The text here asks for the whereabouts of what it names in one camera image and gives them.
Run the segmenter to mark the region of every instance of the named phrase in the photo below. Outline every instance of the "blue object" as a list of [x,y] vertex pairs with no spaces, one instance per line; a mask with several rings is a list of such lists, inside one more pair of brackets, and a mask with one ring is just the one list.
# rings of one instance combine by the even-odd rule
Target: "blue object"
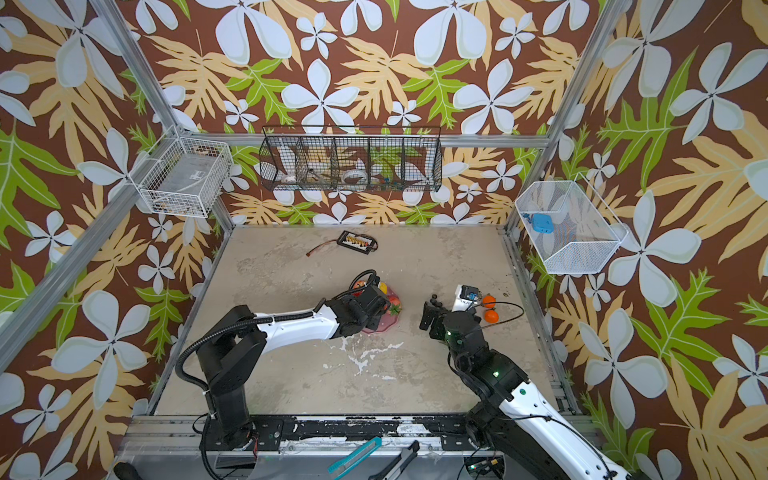
[[346,458],[339,460],[328,467],[328,473],[331,474],[331,478],[342,478],[344,475],[350,473],[360,462],[374,453],[380,446],[382,446],[381,437],[376,437],[368,441],[365,445],[346,456]]
[[554,232],[554,226],[552,225],[552,217],[544,214],[535,214],[531,218],[534,232],[539,233],[552,233]]

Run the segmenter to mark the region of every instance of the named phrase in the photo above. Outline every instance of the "stained floor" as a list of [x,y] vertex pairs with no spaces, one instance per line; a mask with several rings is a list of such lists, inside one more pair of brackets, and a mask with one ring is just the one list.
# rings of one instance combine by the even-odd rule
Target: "stained floor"
[[[478,398],[446,364],[447,347],[419,329],[432,293],[452,305],[458,284],[520,303],[498,230],[492,227],[348,227],[379,241],[366,256],[330,244],[343,228],[239,228],[214,274],[186,344],[200,338],[232,306],[280,313],[313,308],[346,290],[354,276],[378,271],[402,301],[399,322],[384,333],[305,342],[264,354],[246,383],[252,413],[461,412]],[[515,315],[499,306],[502,319]],[[485,331],[491,348],[523,368],[554,401],[544,357],[528,320]],[[202,376],[197,357],[186,370]],[[172,375],[158,415],[206,411],[200,390]]]

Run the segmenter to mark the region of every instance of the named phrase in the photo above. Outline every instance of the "wire basket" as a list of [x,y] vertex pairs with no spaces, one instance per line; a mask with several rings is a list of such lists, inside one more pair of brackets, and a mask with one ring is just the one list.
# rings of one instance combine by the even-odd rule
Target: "wire basket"
[[[523,217],[525,229],[547,273],[599,273],[629,234],[600,194],[588,182],[587,185],[594,192],[593,200],[572,180],[534,182],[515,200],[515,207]],[[598,201],[614,216],[616,223],[613,226],[598,210]],[[551,218],[551,233],[534,229],[532,220],[536,214]]]
[[172,137],[150,159],[139,194],[153,213],[180,217],[208,217],[233,166],[226,143],[192,137]]
[[264,128],[260,173],[269,190],[432,190],[442,181],[439,129],[434,134],[275,133]]

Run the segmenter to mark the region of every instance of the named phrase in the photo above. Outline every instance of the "white wire basket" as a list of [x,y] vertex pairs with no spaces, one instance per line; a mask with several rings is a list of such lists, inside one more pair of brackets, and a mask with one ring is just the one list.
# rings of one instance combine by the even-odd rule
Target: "white wire basket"
[[207,218],[230,176],[232,152],[224,142],[171,138],[150,156],[155,165],[136,188],[153,213]]
[[[525,230],[547,273],[599,273],[629,234],[597,190],[589,182],[586,184],[594,200],[572,180],[534,182],[515,200]],[[608,224],[596,206],[598,201],[611,212],[616,223]],[[535,214],[551,218],[552,233],[534,230],[530,219]]]

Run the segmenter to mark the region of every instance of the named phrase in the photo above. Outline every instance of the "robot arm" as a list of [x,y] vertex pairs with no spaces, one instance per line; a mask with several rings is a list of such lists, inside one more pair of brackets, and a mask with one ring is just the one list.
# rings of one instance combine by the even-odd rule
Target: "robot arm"
[[[368,276],[365,285],[356,288],[364,276]],[[267,314],[235,306],[187,347],[179,356],[176,374],[203,389],[212,420],[211,436],[231,450],[244,449],[252,442],[243,385],[262,353],[307,340],[351,336],[363,328],[377,329],[390,307],[378,284],[376,272],[366,270],[349,290],[331,300],[322,299],[313,310]],[[192,353],[197,353],[205,382],[184,371],[184,362]]]
[[[366,284],[356,288],[366,275]],[[378,283],[376,272],[367,270],[354,279],[349,290],[321,300],[313,310],[264,314],[235,306],[181,353],[176,374],[205,392],[210,422],[204,432],[210,425],[216,449],[252,445],[254,428],[243,385],[261,354],[307,340],[351,336],[363,328],[375,330],[390,307]],[[631,479],[626,470],[570,427],[520,367],[488,347],[473,307],[478,298],[476,288],[459,286],[454,311],[448,312],[433,297],[432,305],[439,314],[428,315],[429,305],[425,305],[421,325],[427,329],[431,324],[430,336],[448,343],[451,370],[481,399],[467,414],[468,434],[475,445],[504,452],[537,478]],[[183,369],[192,353],[197,353],[205,382]],[[201,449],[206,450],[207,445],[203,439]]]
[[477,298],[477,289],[459,286],[453,311],[442,317],[451,370],[481,399],[467,418],[472,441],[515,458],[537,478],[632,478],[577,433],[520,367],[488,347],[472,307]]

